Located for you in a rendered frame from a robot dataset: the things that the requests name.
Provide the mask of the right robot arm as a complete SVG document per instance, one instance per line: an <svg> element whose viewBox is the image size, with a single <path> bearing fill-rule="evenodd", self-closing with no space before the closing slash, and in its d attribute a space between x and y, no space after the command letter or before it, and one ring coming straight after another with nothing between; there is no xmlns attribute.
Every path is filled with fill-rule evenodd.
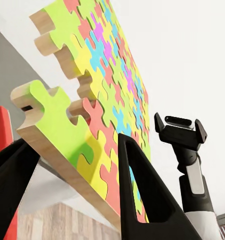
<svg viewBox="0 0 225 240"><path fill-rule="evenodd" d="M198 150L208 134L200 120L154 115L155 132L160 141L171 144L177 157L183 212L203 240L222 240Z"/></svg>

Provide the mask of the jigsaw puzzle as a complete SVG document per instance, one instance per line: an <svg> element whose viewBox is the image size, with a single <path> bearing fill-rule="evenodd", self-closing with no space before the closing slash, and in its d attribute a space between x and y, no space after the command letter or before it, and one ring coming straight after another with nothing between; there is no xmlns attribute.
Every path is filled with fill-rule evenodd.
<svg viewBox="0 0 225 240"><path fill-rule="evenodd" d="M14 88L11 101L25 113L16 133L121 234L118 134L151 162L150 98L122 27L110 0L55 0L29 18L36 48L78 79L80 99L37 79ZM137 220L149 223L129 170Z"/></svg>

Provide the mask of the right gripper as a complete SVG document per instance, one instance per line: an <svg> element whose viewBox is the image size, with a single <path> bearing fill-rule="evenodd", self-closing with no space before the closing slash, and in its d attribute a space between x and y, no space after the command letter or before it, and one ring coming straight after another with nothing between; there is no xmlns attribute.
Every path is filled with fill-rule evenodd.
<svg viewBox="0 0 225 240"><path fill-rule="evenodd" d="M159 133L160 141L171 144L176 157L183 160L193 157L208 137L200 120L196 118L194 122L195 131L190 131L178 126L164 125L159 113L154 115L155 132Z"/></svg>

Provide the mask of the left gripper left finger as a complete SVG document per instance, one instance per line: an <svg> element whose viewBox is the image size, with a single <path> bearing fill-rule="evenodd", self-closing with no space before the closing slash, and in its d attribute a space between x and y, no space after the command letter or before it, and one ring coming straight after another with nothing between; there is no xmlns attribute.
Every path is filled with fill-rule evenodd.
<svg viewBox="0 0 225 240"><path fill-rule="evenodd" d="M40 159L23 139L0 151L0 240L3 240Z"/></svg>

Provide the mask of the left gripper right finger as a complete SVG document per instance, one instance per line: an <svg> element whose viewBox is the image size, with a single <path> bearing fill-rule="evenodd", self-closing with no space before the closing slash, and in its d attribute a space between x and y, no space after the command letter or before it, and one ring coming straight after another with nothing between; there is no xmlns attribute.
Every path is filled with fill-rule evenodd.
<svg viewBox="0 0 225 240"><path fill-rule="evenodd" d="M121 240L203 240L138 143L118 133ZM149 223L138 221L130 167Z"/></svg>

